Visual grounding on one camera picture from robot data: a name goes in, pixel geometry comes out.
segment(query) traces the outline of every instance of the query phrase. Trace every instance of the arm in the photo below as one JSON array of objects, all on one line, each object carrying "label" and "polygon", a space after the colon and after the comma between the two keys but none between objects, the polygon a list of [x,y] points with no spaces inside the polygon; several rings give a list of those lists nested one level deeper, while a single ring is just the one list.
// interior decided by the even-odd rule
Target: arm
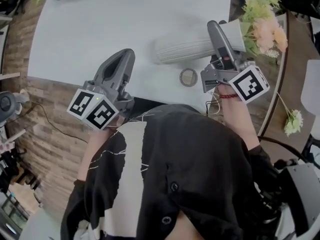
[{"label": "arm", "polygon": [[94,131],[91,134],[78,171],[78,180],[84,182],[86,181],[88,168],[92,158],[94,157],[96,152],[101,148],[101,146],[106,142],[106,140],[110,137],[111,133],[112,130],[108,128],[107,130]]},{"label": "arm", "polygon": [[[220,84],[218,90],[222,95],[236,93],[231,86],[225,84]],[[279,191],[278,172],[272,166],[268,154],[260,146],[246,104],[239,97],[223,98],[221,102],[226,126],[244,140],[249,150],[254,181],[265,191]]]},{"label": "arm", "polygon": [[[217,88],[222,95],[236,93],[231,86],[226,84],[220,84]],[[248,150],[259,146],[256,130],[246,104],[239,97],[223,98],[221,103],[225,125],[244,140]]]},{"label": "arm", "polygon": [[79,180],[74,182],[74,189],[69,197],[68,204],[60,226],[60,239],[72,240],[79,228],[79,222],[88,220],[85,208],[85,183]]}]

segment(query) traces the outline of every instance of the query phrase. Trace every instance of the black cable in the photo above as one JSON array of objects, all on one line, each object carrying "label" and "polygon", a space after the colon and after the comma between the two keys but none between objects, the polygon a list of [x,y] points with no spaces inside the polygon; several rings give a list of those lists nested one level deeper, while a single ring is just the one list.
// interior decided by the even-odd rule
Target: black cable
[{"label": "black cable", "polygon": [[205,116],[206,117],[208,117],[208,115],[209,115],[208,105],[216,105],[218,103],[221,103],[221,98],[218,98],[216,100],[208,100],[205,102]]},{"label": "black cable", "polygon": [[18,119],[20,119],[20,118],[23,118],[24,116],[26,116],[27,114],[29,114],[31,111],[33,111],[36,106],[40,106],[40,107],[42,108],[43,112],[44,112],[44,115],[45,115],[46,120],[48,121],[48,123],[49,123],[54,129],[56,129],[57,131],[59,131],[60,133],[66,135],[66,136],[69,136],[69,137],[78,139],[78,140],[83,141],[83,142],[85,142],[85,143],[88,144],[88,142],[86,142],[84,139],[79,138],[79,137],[77,137],[77,136],[73,136],[73,135],[67,134],[67,133],[63,132],[62,130],[60,130],[59,128],[55,127],[54,124],[49,121],[49,118],[48,118],[48,115],[47,115],[47,113],[46,113],[45,108],[44,108],[41,104],[39,104],[39,103],[36,103],[36,102],[33,102],[33,101],[31,101],[31,102],[32,102],[33,104],[35,104],[35,105],[32,106],[31,108],[29,108],[29,109],[27,110],[27,112],[24,113],[22,116],[19,116],[18,118],[14,119],[14,120],[12,120],[12,121],[10,121],[10,122],[7,122],[6,124],[10,124],[10,123],[12,123],[12,122],[14,122],[14,121],[16,121],[16,120],[18,120]]},{"label": "black cable", "polygon": [[[289,150],[292,154],[294,154],[297,158],[301,159],[301,160],[304,161],[305,163],[309,163],[309,161],[308,161],[305,157],[303,157],[298,150],[296,150],[294,147],[292,147],[292,146],[290,146],[290,145],[288,145],[288,144],[285,144],[285,143],[280,142],[280,141],[278,141],[278,140],[276,140],[276,139],[269,138],[269,137],[265,137],[265,136],[258,136],[258,139],[259,139],[259,141],[262,140],[262,141],[267,141],[267,142],[276,143],[276,144],[284,147],[286,150]],[[320,165],[318,165],[316,162],[314,162],[313,165],[314,165],[316,168],[320,169]]]}]

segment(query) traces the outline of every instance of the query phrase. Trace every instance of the pink flower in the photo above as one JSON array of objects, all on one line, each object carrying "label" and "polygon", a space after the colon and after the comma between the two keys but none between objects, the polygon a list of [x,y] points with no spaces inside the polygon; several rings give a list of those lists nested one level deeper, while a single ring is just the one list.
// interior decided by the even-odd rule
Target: pink flower
[{"label": "pink flower", "polygon": [[276,42],[276,46],[281,52],[286,51],[288,47],[288,40],[286,33],[282,27],[278,27],[273,34],[274,40]]},{"label": "pink flower", "polygon": [[275,17],[257,18],[253,23],[253,35],[256,38],[256,45],[260,52],[264,54],[274,46],[274,32],[279,28],[278,21]]}]

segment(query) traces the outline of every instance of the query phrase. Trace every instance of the white ribbed cylinder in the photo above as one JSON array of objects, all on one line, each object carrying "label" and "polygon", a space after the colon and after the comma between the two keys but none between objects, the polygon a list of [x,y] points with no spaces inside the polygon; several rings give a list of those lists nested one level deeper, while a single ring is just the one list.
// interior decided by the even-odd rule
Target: white ribbed cylinder
[{"label": "white ribbed cylinder", "polygon": [[[240,21],[220,25],[230,45],[236,51],[245,52]],[[173,64],[211,56],[215,53],[207,26],[171,32],[155,41],[153,60],[156,64]]]}]

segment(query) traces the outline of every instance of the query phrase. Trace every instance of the black and white marker cube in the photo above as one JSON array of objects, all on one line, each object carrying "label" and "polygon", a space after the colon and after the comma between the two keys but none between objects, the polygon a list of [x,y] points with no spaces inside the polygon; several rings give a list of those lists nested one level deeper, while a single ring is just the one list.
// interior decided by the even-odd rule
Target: black and white marker cube
[{"label": "black and white marker cube", "polygon": [[270,86],[259,67],[251,65],[229,81],[244,103],[249,103],[269,91]]},{"label": "black and white marker cube", "polygon": [[103,130],[119,113],[103,94],[78,89],[67,112],[95,130]]}]

